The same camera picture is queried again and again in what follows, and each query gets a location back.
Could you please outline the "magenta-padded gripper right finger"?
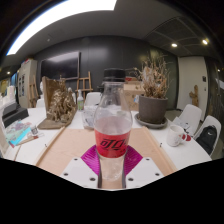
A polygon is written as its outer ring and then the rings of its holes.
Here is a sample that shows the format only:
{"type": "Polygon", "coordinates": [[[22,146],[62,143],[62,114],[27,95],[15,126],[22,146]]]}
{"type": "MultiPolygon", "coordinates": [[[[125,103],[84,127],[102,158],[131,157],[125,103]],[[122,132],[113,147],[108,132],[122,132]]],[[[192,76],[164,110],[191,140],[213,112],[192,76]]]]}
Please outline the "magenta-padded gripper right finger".
{"type": "Polygon", "coordinates": [[[122,174],[124,189],[140,188],[163,177],[150,157],[142,157],[133,147],[127,147],[122,174]]]}

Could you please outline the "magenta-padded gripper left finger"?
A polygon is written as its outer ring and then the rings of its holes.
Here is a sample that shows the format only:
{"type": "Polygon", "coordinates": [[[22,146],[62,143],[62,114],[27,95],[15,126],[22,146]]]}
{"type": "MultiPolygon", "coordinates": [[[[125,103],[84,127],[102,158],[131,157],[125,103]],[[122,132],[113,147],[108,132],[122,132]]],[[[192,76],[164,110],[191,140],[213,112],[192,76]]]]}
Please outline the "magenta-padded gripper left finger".
{"type": "Polygon", "coordinates": [[[96,146],[90,147],[81,157],[72,158],[61,177],[84,188],[100,188],[101,167],[96,146]]]}

